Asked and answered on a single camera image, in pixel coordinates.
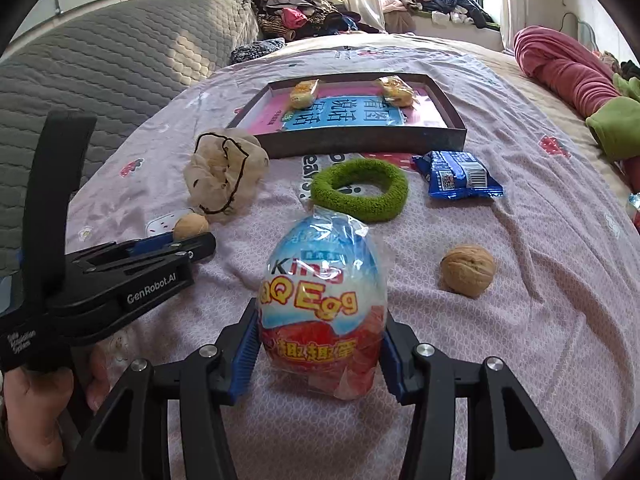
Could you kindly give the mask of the person's left hand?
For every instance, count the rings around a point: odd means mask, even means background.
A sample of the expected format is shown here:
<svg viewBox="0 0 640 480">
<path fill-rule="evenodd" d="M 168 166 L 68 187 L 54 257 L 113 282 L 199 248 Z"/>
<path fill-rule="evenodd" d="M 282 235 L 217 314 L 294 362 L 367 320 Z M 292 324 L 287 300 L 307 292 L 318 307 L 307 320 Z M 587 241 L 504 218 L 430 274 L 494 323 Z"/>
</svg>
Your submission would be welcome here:
<svg viewBox="0 0 640 480">
<path fill-rule="evenodd" d="M 28 471 L 41 474 L 66 464 L 58 418 L 70 403 L 74 385 L 67 367 L 46 374 L 19 367 L 4 375 L 4 433 Z"/>
</svg>

